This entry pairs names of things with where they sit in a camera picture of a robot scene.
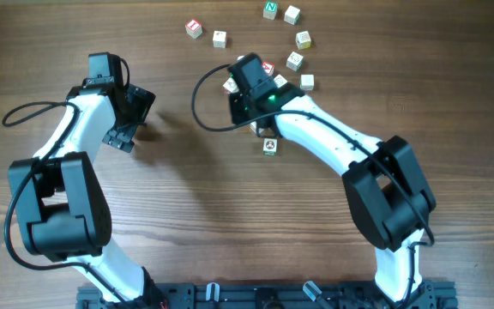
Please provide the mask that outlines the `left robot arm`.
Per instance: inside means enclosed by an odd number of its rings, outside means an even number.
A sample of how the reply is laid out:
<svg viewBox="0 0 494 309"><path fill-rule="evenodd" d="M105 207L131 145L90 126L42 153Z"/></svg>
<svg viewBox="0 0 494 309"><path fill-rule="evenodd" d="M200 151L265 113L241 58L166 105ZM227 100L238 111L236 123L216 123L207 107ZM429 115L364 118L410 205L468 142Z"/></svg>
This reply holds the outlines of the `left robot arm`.
<svg viewBox="0 0 494 309"><path fill-rule="evenodd" d="M3 237L11 258L30 270L75 268L93 288L79 308L163 308L148 272L111 236L111 212L93 169L102 144L129 153L155 95L130 83L126 61L89 55L89 74L62 101L61 122L32 158L9 166L12 198Z"/></svg>

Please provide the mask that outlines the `red A letter block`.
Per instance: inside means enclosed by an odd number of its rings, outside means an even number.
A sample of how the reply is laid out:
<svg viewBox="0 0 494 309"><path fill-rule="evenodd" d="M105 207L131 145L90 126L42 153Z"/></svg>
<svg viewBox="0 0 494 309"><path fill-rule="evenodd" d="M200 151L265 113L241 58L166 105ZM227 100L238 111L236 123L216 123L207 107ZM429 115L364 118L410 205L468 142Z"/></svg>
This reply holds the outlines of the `red A letter block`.
<svg viewBox="0 0 494 309"><path fill-rule="evenodd" d="M268 76L272 76L274 74L275 66L273 64L268 63L268 62L263 62L262 68Z"/></svg>

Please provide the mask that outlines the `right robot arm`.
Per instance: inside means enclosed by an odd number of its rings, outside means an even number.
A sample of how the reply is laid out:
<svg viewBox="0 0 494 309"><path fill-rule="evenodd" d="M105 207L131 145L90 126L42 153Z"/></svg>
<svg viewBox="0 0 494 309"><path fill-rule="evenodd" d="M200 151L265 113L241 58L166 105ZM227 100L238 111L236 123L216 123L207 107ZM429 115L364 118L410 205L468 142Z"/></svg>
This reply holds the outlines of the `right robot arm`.
<svg viewBox="0 0 494 309"><path fill-rule="evenodd" d="M428 220L436 200L411 146L366 136L321 109L300 88L278 85L251 53L228 66L232 125L257 124L306 148L340 176L352 220L376 252L371 281L320 286L189 288L190 308L435 308L435 285L419 272L419 248L434 244Z"/></svg>

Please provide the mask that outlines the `red Y letter block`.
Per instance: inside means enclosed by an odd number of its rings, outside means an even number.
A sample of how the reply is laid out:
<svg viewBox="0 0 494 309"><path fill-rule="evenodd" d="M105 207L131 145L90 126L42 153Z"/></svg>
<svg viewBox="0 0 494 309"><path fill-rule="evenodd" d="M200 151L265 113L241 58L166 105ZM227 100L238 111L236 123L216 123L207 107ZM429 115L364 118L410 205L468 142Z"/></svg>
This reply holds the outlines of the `red Y letter block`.
<svg viewBox="0 0 494 309"><path fill-rule="evenodd" d="M257 122L251 122L250 123L250 128L258 136L260 136L265 131L264 128L260 128L258 126Z"/></svg>

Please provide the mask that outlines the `green brown circle block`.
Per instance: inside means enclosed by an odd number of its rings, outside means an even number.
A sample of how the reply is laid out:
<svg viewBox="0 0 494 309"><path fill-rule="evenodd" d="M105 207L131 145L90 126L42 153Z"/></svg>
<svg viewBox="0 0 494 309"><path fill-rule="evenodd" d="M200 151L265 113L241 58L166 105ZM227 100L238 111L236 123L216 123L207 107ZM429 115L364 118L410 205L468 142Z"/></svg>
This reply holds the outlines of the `green brown circle block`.
<svg viewBox="0 0 494 309"><path fill-rule="evenodd" d="M276 155L277 153L277 140L273 138L265 138L263 141L263 153L265 155Z"/></svg>

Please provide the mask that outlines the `red O letter block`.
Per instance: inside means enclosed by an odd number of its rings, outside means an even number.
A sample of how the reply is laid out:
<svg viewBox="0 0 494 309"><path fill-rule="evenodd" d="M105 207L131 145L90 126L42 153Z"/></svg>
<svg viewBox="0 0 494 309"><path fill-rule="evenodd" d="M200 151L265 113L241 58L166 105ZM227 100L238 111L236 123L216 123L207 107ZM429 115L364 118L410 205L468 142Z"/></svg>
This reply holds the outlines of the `red O letter block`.
<svg viewBox="0 0 494 309"><path fill-rule="evenodd" d="M237 83L232 77L229 77L222 86L225 94L234 94L239 91Z"/></svg>

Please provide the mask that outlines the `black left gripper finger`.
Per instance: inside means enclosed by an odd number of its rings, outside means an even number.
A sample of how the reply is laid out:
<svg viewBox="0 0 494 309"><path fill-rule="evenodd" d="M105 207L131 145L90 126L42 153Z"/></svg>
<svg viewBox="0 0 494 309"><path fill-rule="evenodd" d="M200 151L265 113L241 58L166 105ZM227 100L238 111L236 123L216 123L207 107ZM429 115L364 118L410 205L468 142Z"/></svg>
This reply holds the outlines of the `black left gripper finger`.
<svg viewBox="0 0 494 309"><path fill-rule="evenodd" d="M133 136L136 133L136 125L114 126L108 130L102 139L104 144L130 153L134 148Z"/></svg>
<svg viewBox="0 0 494 309"><path fill-rule="evenodd" d="M126 93L126 101L129 106L130 122L140 124L145 122L149 109L155 101L155 94L130 84Z"/></svg>

